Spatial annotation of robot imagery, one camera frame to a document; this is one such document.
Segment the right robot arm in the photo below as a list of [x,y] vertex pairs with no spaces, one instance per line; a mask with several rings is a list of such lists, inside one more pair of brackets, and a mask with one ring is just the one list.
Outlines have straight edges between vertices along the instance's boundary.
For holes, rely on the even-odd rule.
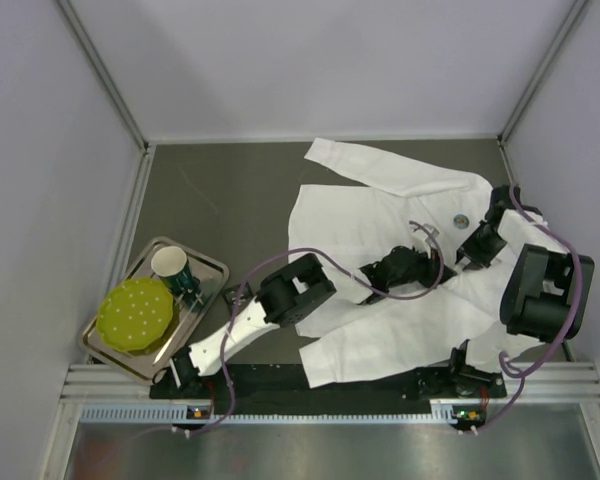
[[456,250],[445,280],[494,273],[496,257],[505,249],[516,263],[505,269],[504,289],[495,295],[504,333],[536,339],[554,353],[581,329],[595,262],[550,231],[537,208],[522,205],[519,187],[501,186],[492,190],[483,219]]

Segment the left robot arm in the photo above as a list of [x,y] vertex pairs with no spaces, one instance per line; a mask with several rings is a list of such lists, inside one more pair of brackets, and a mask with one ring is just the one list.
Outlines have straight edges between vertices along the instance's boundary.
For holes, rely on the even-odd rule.
[[[182,347],[170,358],[163,379],[171,387],[196,394],[202,379],[225,370],[231,356],[269,332],[299,323],[335,295],[336,287],[321,263],[326,260],[336,266],[332,258],[315,248],[297,248],[291,252],[301,257],[262,280],[259,290],[245,306],[232,308],[225,325],[207,338]],[[421,285],[424,291],[409,298],[422,298],[455,275],[438,249],[419,251],[404,246],[395,247],[384,258],[362,266],[360,275],[341,266],[336,269],[371,292],[361,302],[363,306],[384,298],[396,300],[398,297],[390,290],[412,283]]]

